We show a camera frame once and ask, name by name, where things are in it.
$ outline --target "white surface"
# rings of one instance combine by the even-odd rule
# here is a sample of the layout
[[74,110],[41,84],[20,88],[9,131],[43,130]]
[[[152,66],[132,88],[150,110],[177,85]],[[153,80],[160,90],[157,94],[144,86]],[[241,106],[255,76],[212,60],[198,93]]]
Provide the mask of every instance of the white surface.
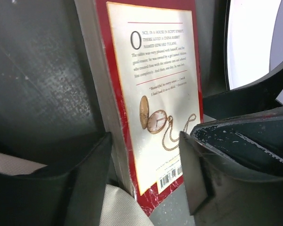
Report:
[[[179,136],[179,131],[183,130],[190,114],[195,113],[197,115],[197,119],[189,124],[188,132],[192,130],[193,126],[200,122],[192,14],[190,11],[144,8],[114,3],[108,3],[108,12],[116,51],[118,73],[125,99],[124,106],[126,107],[129,121],[129,130],[132,139],[139,190],[140,194],[143,194],[157,182],[158,178],[163,176],[157,175],[157,170],[161,166],[167,168],[171,166],[171,160],[173,163],[179,160],[179,150],[177,148],[168,152],[162,146],[162,138],[167,129],[168,123],[162,131],[155,135],[149,133],[147,129],[142,129],[139,115],[141,97],[144,95],[147,96],[150,115],[161,109],[164,110],[168,116],[173,116],[173,138],[177,138]],[[161,38],[161,40],[143,40],[141,48],[139,50],[134,50],[130,43],[130,36],[133,31],[138,31],[141,34],[141,38]],[[148,33],[153,32],[155,34],[143,34],[143,31],[148,31]],[[167,33],[156,34],[156,31],[167,31]],[[172,37],[177,35],[180,36],[178,39],[164,39],[167,36]],[[133,42],[136,46],[139,44],[138,41],[137,34],[134,34]],[[146,48],[146,45],[150,44],[175,41],[176,44],[172,46],[166,45],[164,47]],[[179,48],[181,46],[185,47],[182,51],[157,53],[157,50],[175,47]],[[132,56],[132,54],[152,51],[155,51],[157,54]],[[187,54],[176,57],[171,56],[172,54],[179,52],[186,52]],[[136,63],[138,60],[141,61],[163,56],[166,57],[160,60],[152,60],[139,64]],[[172,61],[181,57],[186,57],[186,60],[162,66],[149,67],[144,70],[134,70],[136,67],[140,68],[157,62],[161,63],[169,60]],[[185,63],[185,65],[154,73],[156,69],[164,68],[166,66],[180,65],[181,63]],[[146,76],[135,76],[137,74],[147,72],[148,74]],[[186,82],[186,84],[177,86],[182,82],[179,81],[182,77],[185,77],[183,81]],[[171,81],[176,81],[171,84],[176,86],[175,89],[153,95],[154,92],[158,90],[171,87],[171,85],[166,85]],[[159,88],[151,90],[151,87],[156,86],[159,86]],[[168,134],[166,137],[166,145],[168,147],[174,147],[177,144],[172,143],[169,140]]]
[[227,63],[230,89],[269,72],[275,20],[281,0],[231,0]]

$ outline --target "dark gray surface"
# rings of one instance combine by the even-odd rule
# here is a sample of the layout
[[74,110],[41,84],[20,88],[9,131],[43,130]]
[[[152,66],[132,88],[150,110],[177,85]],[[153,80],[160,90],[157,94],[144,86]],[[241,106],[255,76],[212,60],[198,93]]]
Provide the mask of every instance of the dark gray surface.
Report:
[[[203,96],[225,90],[226,0],[196,0]],[[104,132],[73,0],[0,0],[0,141],[46,164]],[[184,186],[150,217],[193,225]]]
[[179,186],[150,215],[155,226],[194,226],[184,185]]
[[211,169],[216,197],[196,215],[197,226],[283,226],[283,183],[245,183]]
[[[226,0],[196,0],[196,10],[202,92],[203,96],[209,96],[226,91],[223,62]],[[193,226],[184,185],[168,196],[150,219],[156,226]]]

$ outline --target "red border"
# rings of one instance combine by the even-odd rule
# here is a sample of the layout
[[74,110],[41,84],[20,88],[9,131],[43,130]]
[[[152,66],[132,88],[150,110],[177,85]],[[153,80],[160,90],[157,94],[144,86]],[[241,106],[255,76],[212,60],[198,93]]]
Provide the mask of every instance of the red border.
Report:
[[[105,45],[106,57],[108,61],[108,68],[110,72],[110,78],[113,84],[115,96],[117,98],[117,106],[119,109],[121,122],[123,125],[123,135],[125,143],[128,149],[129,158],[129,169],[133,185],[136,190],[137,201],[149,216],[152,211],[169,195],[171,194],[179,185],[183,183],[183,177],[178,178],[173,184],[166,188],[162,193],[158,194],[158,189],[156,184],[154,184],[150,189],[148,189],[142,196],[140,196],[137,176],[135,172],[135,162],[132,149],[132,143],[130,138],[128,119],[126,116],[124,108],[124,98],[122,94],[121,84],[119,81],[117,62],[115,57],[115,52],[113,48],[112,35],[109,25],[108,11],[106,7],[106,0],[95,0],[98,18],[100,22],[101,35]],[[198,36],[197,36],[197,23],[196,23],[196,8],[194,0],[111,0],[115,3],[123,3],[129,5],[138,5],[154,8],[168,8],[177,10],[190,10],[192,11],[193,19],[193,30],[194,30],[194,41],[195,41],[195,55],[196,55],[196,69],[198,78],[198,94],[199,94],[199,104],[200,104],[200,120],[203,122],[203,109],[202,109],[202,92],[201,92],[201,81],[200,81],[200,62],[199,62],[199,52],[198,52]]]

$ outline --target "red line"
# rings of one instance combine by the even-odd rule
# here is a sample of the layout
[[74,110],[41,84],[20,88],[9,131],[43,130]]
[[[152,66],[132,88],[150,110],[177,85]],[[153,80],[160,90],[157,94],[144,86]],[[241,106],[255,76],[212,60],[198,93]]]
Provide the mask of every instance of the red line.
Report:
[[[166,75],[166,76],[163,76],[163,77],[159,77],[159,78],[156,78],[156,79],[152,79],[152,80],[149,80],[149,81],[154,81],[154,80],[162,79],[162,78],[165,78],[165,77],[168,77],[168,76],[174,75],[174,74],[169,74],[169,75]],[[149,81],[144,81],[144,82],[142,82],[142,83],[138,83],[138,84],[136,84],[136,85],[137,85],[137,86],[138,86],[138,85],[142,85],[142,84],[147,83],[147,82],[149,82]]]
[[181,23],[160,23],[160,22],[128,22],[128,24],[183,24]]

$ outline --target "gold chain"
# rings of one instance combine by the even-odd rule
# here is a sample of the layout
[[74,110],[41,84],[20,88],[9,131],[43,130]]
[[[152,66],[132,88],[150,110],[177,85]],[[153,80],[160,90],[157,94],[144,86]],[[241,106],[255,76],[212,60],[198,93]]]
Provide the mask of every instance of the gold chain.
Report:
[[[184,126],[184,128],[183,128],[183,131],[184,131],[184,132],[187,132],[187,131],[188,131],[189,123],[190,123],[191,121],[195,121],[195,120],[196,120],[196,114],[191,114],[191,115],[189,116],[189,118],[188,118],[188,121],[185,123],[185,126]],[[169,151],[169,152],[170,152],[170,151],[175,150],[176,148],[178,148],[179,144],[177,144],[175,147],[172,147],[172,148],[167,148],[167,147],[166,147],[166,145],[165,145],[165,138],[166,138],[166,133],[168,132],[169,128],[171,128],[171,129],[170,129],[170,135],[169,135],[169,137],[170,137],[170,140],[171,140],[172,142],[177,142],[177,141],[179,141],[179,137],[178,137],[177,139],[173,139],[173,138],[172,138],[172,130],[173,130],[173,117],[172,117],[172,116],[169,116],[169,117],[168,117],[168,122],[169,122],[168,128],[166,129],[166,131],[165,131],[165,133],[164,133],[164,136],[163,136],[163,138],[162,138],[162,146],[164,147],[164,149],[165,149],[166,151]]]

